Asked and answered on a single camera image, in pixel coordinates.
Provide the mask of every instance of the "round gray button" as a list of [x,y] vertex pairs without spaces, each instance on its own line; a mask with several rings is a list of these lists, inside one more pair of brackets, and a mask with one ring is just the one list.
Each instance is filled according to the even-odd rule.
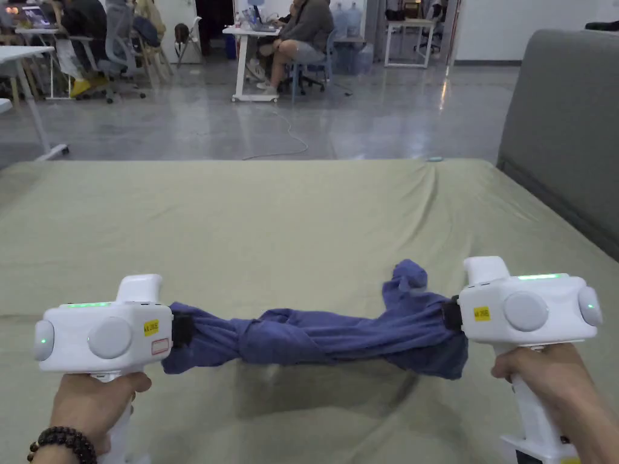
[[90,350],[103,359],[114,359],[131,344],[131,327],[119,317],[106,317],[88,334]]
[[597,300],[597,293],[591,287],[581,288],[578,292],[578,304],[581,308],[581,314],[584,321],[598,327],[602,325],[604,318],[602,317],[602,308]]
[[48,320],[40,320],[35,325],[34,355],[37,361],[45,361],[54,350],[54,326]]
[[529,291],[517,291],[509,295],[503,303],[503,312],[512,327],[522,332],[533,332],[548,320],[546,302]]

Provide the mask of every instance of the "yellow label sticker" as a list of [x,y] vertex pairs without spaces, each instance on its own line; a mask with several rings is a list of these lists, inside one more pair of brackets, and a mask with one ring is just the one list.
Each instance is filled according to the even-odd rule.
[[159,332],[159,319],[144,322],[144,336],[150,337]]
[[490,321],[490,308],[488,306],[476,307],[474,310],[475,322],[489,322]]

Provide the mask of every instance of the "human hand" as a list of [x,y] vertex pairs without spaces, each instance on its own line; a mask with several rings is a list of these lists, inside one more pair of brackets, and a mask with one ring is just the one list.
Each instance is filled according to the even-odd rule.
[[50,427],[70,427],[85,435],[97,454],[110,450],[108,431],[120,418],[136,392],[150,388],[143,372],[103,383],[88,374],[66,374],[54,398]]
[[556,412],[599,396],[582,358],[570,343],[548,345],[542,351],[516,348],[497,357],[492,375],[507,379],[519,374],[544,404]]

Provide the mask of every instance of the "concrete floor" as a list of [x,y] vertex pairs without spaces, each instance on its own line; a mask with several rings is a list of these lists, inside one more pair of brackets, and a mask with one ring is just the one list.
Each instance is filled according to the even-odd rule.
[[[295,106],[288,96],[276,105],[231,103],[235,74],[234,62],[188,65],[145,100],[46,101],[40,111],[51,140],[70,145],[71,160],[240,160],[282,153],[267,158],[494,162],[518,68],[447,73],[441,66],[375,65],[370,75],[337,75],[326,93],[313,88]],[[0,165],[39,156],[25,105],[0,116],[0,134]]]

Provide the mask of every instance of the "beaded bracelet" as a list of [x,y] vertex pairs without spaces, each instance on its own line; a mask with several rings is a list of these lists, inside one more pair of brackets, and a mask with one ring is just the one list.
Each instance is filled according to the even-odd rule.
[[45,429],[36,442],[30,445],[28,462],[32,461],[35,453],[45,445],[63,445],[73,451],[80,464],[97,464],[95,448],[81,432],[68,427],[50,427]]

